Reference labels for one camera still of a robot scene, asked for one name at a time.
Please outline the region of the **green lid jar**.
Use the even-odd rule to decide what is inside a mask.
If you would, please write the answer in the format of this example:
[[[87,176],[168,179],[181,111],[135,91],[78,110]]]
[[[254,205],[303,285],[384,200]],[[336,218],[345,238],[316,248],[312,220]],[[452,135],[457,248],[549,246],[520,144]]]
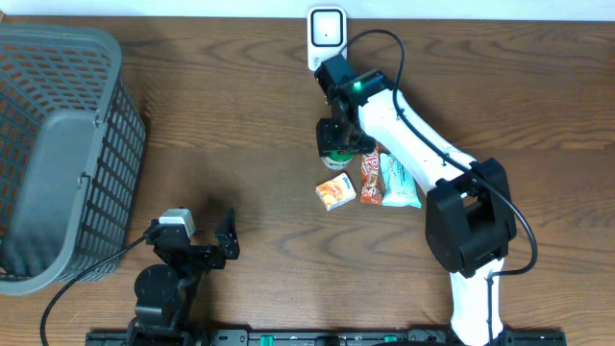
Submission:
[[[339,152],[332,152],[322,157],[322,161],[325,166],[331,170],[343,170],[354,159],[354,155],[340,154]]]

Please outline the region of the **small orange box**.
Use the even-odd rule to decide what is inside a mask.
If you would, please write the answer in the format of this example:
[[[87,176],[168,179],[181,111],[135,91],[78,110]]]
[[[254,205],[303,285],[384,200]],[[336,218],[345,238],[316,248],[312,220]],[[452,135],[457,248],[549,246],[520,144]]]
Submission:
[[[357,192],[349,178],[343,172],[315,188],[315,193],[326,210],[333,210],[357,197]]]

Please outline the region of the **red chocolate bar wrapper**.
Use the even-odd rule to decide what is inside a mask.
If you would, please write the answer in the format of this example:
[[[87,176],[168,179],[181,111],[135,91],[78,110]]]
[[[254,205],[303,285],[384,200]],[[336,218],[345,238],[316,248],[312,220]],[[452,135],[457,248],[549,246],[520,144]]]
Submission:
[[[380,149],[376,144],[371,153],[361,156],[361,193],[360,202],[370,205],[382,204],[380,187]]]

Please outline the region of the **light green tissue pack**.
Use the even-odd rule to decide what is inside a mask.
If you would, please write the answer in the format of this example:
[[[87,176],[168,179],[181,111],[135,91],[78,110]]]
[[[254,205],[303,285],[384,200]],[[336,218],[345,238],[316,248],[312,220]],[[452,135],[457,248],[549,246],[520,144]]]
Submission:
[[[385,193],[382,204],[385,207],[422,208],[414,179],[406,168],[392,155],[381,153],[380,164]]]

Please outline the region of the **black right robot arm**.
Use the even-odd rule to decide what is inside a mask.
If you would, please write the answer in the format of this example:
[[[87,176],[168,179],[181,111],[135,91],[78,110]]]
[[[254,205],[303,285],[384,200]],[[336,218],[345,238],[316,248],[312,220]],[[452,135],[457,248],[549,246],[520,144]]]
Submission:
[[[409,171],[426,195],[427,243],[450,274],[454,333],[466,345],[496,339],[504,329],[499,276],[517,234],[502,165],[455,148],[379,70],[358,75],[335,55],[314,77],[332,108],[317,125],[320,156],[365,154],[381,144]]]

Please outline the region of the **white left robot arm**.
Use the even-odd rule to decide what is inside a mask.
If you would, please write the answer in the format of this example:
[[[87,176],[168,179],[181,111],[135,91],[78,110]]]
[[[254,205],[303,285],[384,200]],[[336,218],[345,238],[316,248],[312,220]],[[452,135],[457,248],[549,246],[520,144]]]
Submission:
[[[213,245],[193,245],[196,227],[190,210],[170,209],[144,233],[161,264],[145,268],[135,280],[135,319],[127,332],[129,345],[207,345],[206,332],[187,318],[201,279],[239,257],[234,209],[215,229]]]

